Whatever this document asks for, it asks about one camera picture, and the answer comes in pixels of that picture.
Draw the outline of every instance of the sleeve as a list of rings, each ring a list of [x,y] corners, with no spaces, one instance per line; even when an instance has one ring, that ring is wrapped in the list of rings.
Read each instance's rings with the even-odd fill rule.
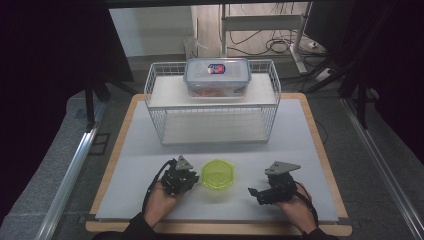
[[[143,214],[137,214],[122,233],[121,240],[154,240],[156,233],[144,220]]]
[[[302,240],[338,240],[338,238],[327,235],[320,228],[317,228],[309,234],[303,233]]]

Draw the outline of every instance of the yellow-green bowl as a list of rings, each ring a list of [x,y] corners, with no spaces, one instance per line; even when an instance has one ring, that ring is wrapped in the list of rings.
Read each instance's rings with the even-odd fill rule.
[[[227,189],[234,183],[234,164],[222,159],[211,160],[203,165],[200,179],[209,189]]]

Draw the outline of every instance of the white wire basket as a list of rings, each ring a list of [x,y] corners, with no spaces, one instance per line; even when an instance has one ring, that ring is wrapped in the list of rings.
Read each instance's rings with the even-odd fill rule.
[[[243,98],[193,98],[185,62],[153,63],[144,98],[163,145],[267,142],[280,103],[272,60],[249,60],[251,82]]]

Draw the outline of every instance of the metal rail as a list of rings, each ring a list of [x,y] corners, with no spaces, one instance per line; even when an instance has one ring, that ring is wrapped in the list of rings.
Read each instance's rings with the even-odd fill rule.
[[[399,208],[400,213],[405,219],[406,224],[411,230],[414,239],[423,240],[424,239],[424,226],[423,222],[420,219],[417,210],[412,205],[409,197],[402,190],[386,161],[384,160],[383,155],[380,153],[377,145],[372,139],[371,134],[368,130],[364,129],[361,123],[356,118],[356,110],[353,106],[352,101],[342,99],[342,103],[346,107],[349,117],[355,126],[355,129],[359,133],[361,140],[363,141],[368,153],[371,156],[371,159],[377,168],[377,171],[380,173],[380,176],[389,190],[390,195],[392,196],[394,202]]]
[[[71,195],[72,189],[75,185],[75,182],[78,178],[78,175],[81,171],[81,168],[84,164],[85,158],[87,157],[88,151],[90,149],[91,143],[96,136],[96,132],[99,126],[99,122],[106,108],[106,103],[100,102],[99,106],[96,109],[95,113],[95,124],[93,129],[84,133],[84,136],[81,139],[81,142],[75,152],[74,157],[66,171],[65,177],[60,184],[56,196],[53,199],[52,204],[41,224],[40,230],[37,233],[35,239],[48,240],[51,239],[54,231],[57,227],[57,224],[62,216],[63,209],[68,202],[69,196]]]

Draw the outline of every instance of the black curtain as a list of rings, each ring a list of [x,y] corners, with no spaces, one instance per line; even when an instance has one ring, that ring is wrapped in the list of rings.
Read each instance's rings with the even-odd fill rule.
[[[360,46],[366,25],[371,25],[384,2],[393,4],[393,10],[362,67],[368,87],[379,94],[376,109],[424,163],[424,1],[357,1],[345,42],[359,36],[356,46]],[[355,48],[349,53],[344,60],[351,59]]]
[[[0,14],[3,220],[50,147],[67,100],[87,81],[133,80],[101,5],[4,2]]]

